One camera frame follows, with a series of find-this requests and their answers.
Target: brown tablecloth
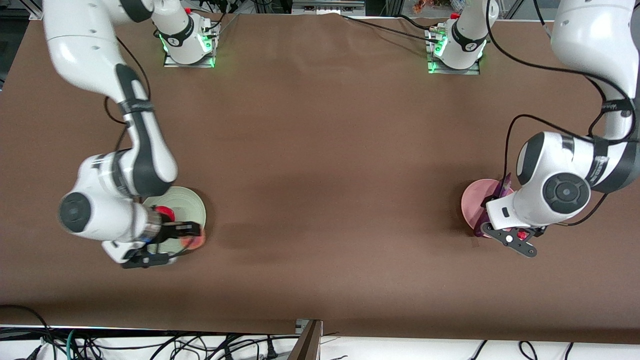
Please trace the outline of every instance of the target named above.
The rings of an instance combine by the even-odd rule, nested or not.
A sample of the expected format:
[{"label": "brown tablecloth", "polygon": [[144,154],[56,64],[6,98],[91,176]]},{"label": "brown tablecloth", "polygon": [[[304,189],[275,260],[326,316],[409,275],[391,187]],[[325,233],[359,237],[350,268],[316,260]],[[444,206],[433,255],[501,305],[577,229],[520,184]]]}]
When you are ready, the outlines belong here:
[{"label": "brown tablecloth", "polygon": [[[336,15],[242,15],[215,69],[165,69],[152,30],[118,34],[149,74],[176,185],[205,201],[207,244],[123,270],[60,227],[80,162],[121,127],[55,73],[32,22],[0,93],[1,301],[55,325],[292,333],[320,318],[343,335],[640,343],[640,182],[550,228],[534,259],[471,237],[460,214],[468,184],[501,175],[515,115],[586,132],[600,101],[585,79],[492,45],[480,76],[428,74],[424,42]],[[558,65],[537,24],[495,34]],[[516,125],[511,170],[546,129]],[[0,313],[11,322],[34,319]]]}]

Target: purple object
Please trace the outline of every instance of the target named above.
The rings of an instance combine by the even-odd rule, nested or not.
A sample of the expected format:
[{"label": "purple object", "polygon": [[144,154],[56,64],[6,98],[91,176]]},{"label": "purple object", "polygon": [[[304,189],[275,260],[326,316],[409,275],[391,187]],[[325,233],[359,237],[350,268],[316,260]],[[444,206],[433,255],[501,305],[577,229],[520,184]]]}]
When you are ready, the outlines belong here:
[{"label": "purple object", "polygon": [[[495,186],[493,195],[488,200],[491,201],[493,199],[505,197],[507,195],[507,192],[509,191],[509,188],[511,188],[511,173],[508,173],[507,176],[505,176],[504,179]],[[482,232],[482,224],[484,224],[485,222],[489,222],[489,214],[487,214],[486,208],[483,210],[482,215],[480,215],[478,221],[476,222],[476,226],[474,227],[474,235],[479,238],[484,236],[484,233]]]}]

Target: white floor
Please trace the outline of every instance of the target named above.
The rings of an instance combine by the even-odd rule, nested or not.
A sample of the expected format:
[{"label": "white floor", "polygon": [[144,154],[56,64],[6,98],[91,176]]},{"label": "white floor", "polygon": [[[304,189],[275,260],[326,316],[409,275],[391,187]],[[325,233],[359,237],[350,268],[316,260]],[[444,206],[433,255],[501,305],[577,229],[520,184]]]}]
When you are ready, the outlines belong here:
[{"label": "white floor", "polygon": [[[263,336],[248,336],[246,338],[260,339]],[[107,347],[137,347],[142,345],[160,344],[169,337],[157,338],[106,338],[96,341]],[[203,340],[207,347],[214,348],[224,340],[223,336],[206,336]],[[274,348],[285,359],[296,340],[276,340]],[[469,360],[476,351],[479,340],[431,340],[431,339],[399,339],[399,338],[352,338],[339,336],[325,336],[321,343],[321,360],[334,360],[347,356],[346,360]],[[14,360],[26,358],[40,342],[38,340],[0,341],[0,359]],[[196,340],[195,346],[202,344]],[[540,360],[564,360],[564,352],[568,343],[532,342]],[[147,360],[157,347],[140,350],[103,350],[104,360]],[[156,360],[170,358],[173,346],[166,347]],[[233,352],[234,360],[256,359],[258,350],[255,345]],[[260,358],[266,355],[266,343],[259,347]],[[204,351],[198,351],[204,359]],[[216,354],[214,360],[224,358],[222,353]],[[50,345],[42,347],[38,360],[53,359]],[[66,356],[58,351],[58,359],[65,360]],[[196,360],[198,356],[192,352],[182,351],[176,360]],[[517,341],[489,341],[482,349],[478,360],[526,360],[518,349]],[[573,346],[569,360],[638,360],[640,359],[640,345],[611,345],[576,343]]]}]

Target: orange object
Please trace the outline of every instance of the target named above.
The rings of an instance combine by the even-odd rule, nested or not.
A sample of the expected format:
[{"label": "orange object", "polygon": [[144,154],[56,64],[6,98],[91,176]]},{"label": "orange object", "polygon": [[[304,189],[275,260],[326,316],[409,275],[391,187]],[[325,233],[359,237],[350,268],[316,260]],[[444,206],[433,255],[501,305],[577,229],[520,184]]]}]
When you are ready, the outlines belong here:
[{"label": "orange object", "polygon": [[183,247],[189,246],[187,248],[187,250],[194,250],[197,249],[199,247],[201,247],[204,244],[205,239],[207,238],[207,236],[204,233],[204,229],[200,230],[200,236],[195,236],[193,238],[193,241],[191,241],[191,236],[185,236],[183,238],[180,238],[180,244]]},{"label": "orange object", "polygon": [[422,12],[422,8],[425,7],[427,5],[427,0],[418,0],[415,5],[413,6],[413,12],[414,13],[421,13]]}]

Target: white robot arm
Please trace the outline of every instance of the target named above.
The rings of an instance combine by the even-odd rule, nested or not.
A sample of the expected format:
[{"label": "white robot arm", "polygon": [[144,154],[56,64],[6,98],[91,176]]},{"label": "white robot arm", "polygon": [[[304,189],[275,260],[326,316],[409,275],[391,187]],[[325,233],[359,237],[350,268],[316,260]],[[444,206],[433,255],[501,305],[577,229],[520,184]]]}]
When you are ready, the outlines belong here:
[{"label": "white robot arm", "polygon": [[560,2],[551,38],[554,54],[571,69],[613,82],[622,93],[592,79],[603,95],[603,137],[546,131],[534,135],[518,157],[516,174],[522,188],[486,203],[490,223],[483,225],[483,232],[525,256],[537,253],[527,240],[547,225],[577,215],[589,202],[591,190],[611,193],[640,174],[634,120],[638,51],[630,33],[633,7],[634,0]]},{"label": "white robot arm", "polygon": [[485,9],[489,5],[489,26],[498,19],[500,8],[496,0],[469,1],[460,18],[449,19],[444,24],[446,39],[441,50],[435,52],[445,65],[453,69],[468,69],[482,55],[486,45]]},{"label": "white robot arm", "polygon": [[[182,40],[172,55],[197,61],[204,54],[190,44],[200,43],[179,0],[157,1],[160,32],[170,34],[182,26]],[[158,213],[132,200],[164,194],[178,174],[140,79],[120,55],[113,26],[141,22],[154,14],[153,0],[46,0],[44,28],[53,65],[65,80],[84,90],[97,92],[117,103],[131,137],[131,149],[92,156],[83,161],[77,182],[60,203],[59,219],[74,235],[100,240],[118,263],[141,260],[137,249],[150,242],[174,237],[176,224],[167,224]],[[184,234],[199,234],[188,224]],[[170,263],[146,258],[141,266]]]}]

